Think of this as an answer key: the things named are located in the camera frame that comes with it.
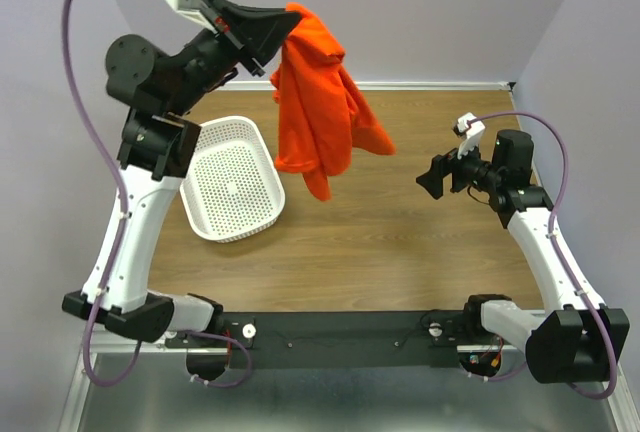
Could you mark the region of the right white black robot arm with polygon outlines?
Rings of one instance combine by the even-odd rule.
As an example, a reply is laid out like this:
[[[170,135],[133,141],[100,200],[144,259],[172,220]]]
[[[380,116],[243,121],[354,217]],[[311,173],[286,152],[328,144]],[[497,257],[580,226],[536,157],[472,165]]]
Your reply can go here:
[[[534,275],[545,314],[527,312],[504,295],[475,295],[459,322],[462,336],[474,344],[501,337],[524,354],[542,384],[612,382],[630,323],[622,309],[608,307],[590,286],[552,220],[552,200],[532,183],[531,136],[499,131],[491,160],[482,158],[479,138],[465,134],[459,147],[434,156],[416,182],[434,199],[443,196],[446,178],[454,193],[473,188],[488,194]]]

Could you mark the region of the orange t shirt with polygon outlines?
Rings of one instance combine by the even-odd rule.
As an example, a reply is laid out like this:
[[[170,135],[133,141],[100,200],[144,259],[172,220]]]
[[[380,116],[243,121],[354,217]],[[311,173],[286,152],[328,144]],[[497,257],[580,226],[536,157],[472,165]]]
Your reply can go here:
[[[352,151],[392,156],[396,147],[346,70],[346,51],[321,19],[301,4],[301,20],[271,75],[278,105],[276,169],[299,174],[319,201],[331,199],[329,179],[346,172]]]

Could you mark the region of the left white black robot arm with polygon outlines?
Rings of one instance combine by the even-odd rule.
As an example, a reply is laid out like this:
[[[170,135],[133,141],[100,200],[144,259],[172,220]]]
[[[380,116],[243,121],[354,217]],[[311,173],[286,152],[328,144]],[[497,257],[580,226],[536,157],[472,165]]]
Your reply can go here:
[[[209,347],[221,337],[221,304],[148,288],[160,230],[201,132],[185,116],[239,66],[262,74],[301,15],[227,0],[200,0],[198,11],[205,28],[173,56],[136,34],[115,39],[106,52],[107,94],[129,108],[118,153],[108,160],[117,192],[94,270],[64,296],[62,309],[131,340],[184,332]]]

